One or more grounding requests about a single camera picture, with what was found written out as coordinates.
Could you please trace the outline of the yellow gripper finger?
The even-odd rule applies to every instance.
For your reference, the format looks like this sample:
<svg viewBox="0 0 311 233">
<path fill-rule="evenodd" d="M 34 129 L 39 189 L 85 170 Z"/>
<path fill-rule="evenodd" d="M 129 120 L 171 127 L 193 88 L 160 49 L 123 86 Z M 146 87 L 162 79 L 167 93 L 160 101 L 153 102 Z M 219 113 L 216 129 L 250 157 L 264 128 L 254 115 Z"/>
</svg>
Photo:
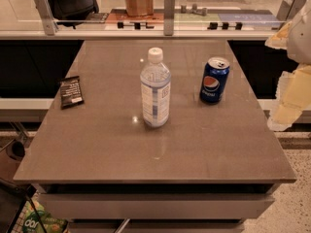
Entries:
<svg viewBox="0 0 311 233">
<path fill-rule="evenodd" d="M 292 23 L 290 21 L 283 25 L 278 32 L 265 41 L 265 45 L 272 49 L 285 50 L 288 46 L 291 25 Z"/>
<path fill-rule="evenodd" d="M 311 105 L 311 66 L 299 64 L 293 72 L 283 71 L 267 122 L 272 131 L 285 131 Z"/>
</svg>

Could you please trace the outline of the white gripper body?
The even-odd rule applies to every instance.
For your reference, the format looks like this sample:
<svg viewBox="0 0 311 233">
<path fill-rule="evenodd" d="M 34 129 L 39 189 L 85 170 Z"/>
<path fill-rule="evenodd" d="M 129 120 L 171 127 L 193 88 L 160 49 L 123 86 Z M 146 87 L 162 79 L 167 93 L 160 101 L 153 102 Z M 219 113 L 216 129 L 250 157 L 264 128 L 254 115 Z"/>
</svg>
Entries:
<svg viewBox="0 0 311 233">
<path fill-rule="evenodd" d="M 288 35 L 288 58 L 311 64 L 311 0 L 294 16 Z"/>
</svg>

